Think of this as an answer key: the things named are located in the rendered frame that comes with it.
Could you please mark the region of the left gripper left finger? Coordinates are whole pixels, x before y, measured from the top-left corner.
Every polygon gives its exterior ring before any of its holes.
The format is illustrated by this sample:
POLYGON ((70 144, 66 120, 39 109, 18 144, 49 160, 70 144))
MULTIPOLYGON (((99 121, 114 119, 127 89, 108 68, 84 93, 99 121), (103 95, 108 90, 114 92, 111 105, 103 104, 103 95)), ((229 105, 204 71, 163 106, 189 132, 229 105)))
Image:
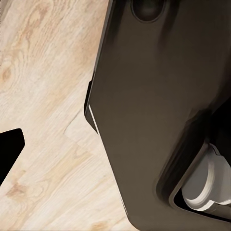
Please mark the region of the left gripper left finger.
POLYGON ((0 186, 25 147, 20 128, 0 133, 0 186))

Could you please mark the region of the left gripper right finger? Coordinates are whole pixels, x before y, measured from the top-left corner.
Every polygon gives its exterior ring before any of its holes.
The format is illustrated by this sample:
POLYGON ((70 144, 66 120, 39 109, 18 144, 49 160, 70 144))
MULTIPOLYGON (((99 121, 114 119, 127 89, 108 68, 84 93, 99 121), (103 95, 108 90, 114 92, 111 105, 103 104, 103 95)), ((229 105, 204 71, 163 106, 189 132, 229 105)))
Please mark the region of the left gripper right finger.
POLYGON ((231 166, 231 130, 219 128, 216 146, 231 166))

